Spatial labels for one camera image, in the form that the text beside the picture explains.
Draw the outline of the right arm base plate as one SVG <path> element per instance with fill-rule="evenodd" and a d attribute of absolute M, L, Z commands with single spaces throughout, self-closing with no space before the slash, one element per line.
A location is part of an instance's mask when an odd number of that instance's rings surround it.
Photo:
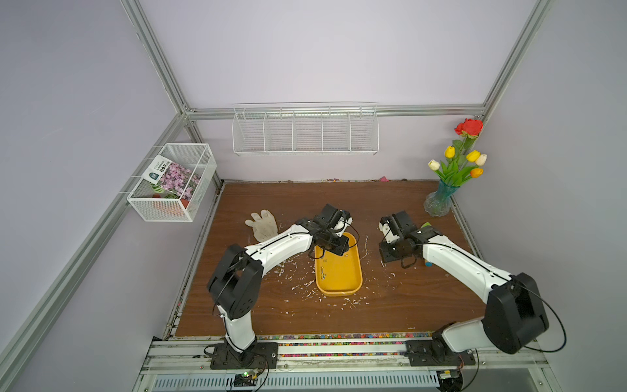
<path fill-rule="evenodd" d="M 477 363 L 473 351 L 455 353 L 438 340 L 406 341 L 404 355 L 412 367 L 463 368 Z"/>

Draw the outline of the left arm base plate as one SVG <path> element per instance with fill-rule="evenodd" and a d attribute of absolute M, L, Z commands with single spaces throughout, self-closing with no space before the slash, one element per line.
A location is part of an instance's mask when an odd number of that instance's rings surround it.
<path fill-rule="evenodd" d="M 279 344 L 254 342 L 239 353 L 228 343 L 213 346 L 210 368 L 212 370 L 275 369 L 279 359 Z"/>

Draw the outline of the yellow plastic storage box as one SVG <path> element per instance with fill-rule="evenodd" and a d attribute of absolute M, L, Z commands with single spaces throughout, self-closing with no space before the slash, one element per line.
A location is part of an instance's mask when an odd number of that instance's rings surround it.
<path fill-rule="evenodd" d="M 315 281 L 318 289 L 327 297 L 347 297 L 355 294 L 363 283 L 362 266 L 357 239 L 344 233 L 349 240 L 349 250 L 342 256 L 314 248 Z"/>

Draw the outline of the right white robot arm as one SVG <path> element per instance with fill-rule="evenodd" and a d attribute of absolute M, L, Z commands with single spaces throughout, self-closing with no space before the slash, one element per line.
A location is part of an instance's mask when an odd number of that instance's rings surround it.
<path fill-rule="evenodd" d="M 555 309 L 540 295 L 537 282 L 528 274 L 511 274 L 457 246 L 431 224 L 419 227 L 405 212 L 382 217 L 380 254 L 384 263 L 404 261 L 412 256 L 438 266 L 468 287 L 485 304 L 482 317 L 455 322 L 440 328 L 434 336 L 454 353 L 496 348 L 516 354 L 528 348 L 550 328 L 551 312 L 563 333 L 563 342 L 545 354 L 564 350 L 567 330 Z"/>

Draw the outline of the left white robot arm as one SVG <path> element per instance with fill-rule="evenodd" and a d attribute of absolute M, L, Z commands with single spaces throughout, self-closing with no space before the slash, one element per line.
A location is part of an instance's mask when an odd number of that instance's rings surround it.
<path fill-rule="evenodd" d="M 342 256 L 349 250 L 344 232 L 351 226 L 350 213 L 326 205 L 313 218 L 302 218 L 284 232 L 255 245 L 229 246 L 212 277 L 207 290 L 225 325 L 225 342 L 237 354 L 256 344 L 251 311 L 256 305 L 266 274 L 287 259 L 321 248 Z"/>

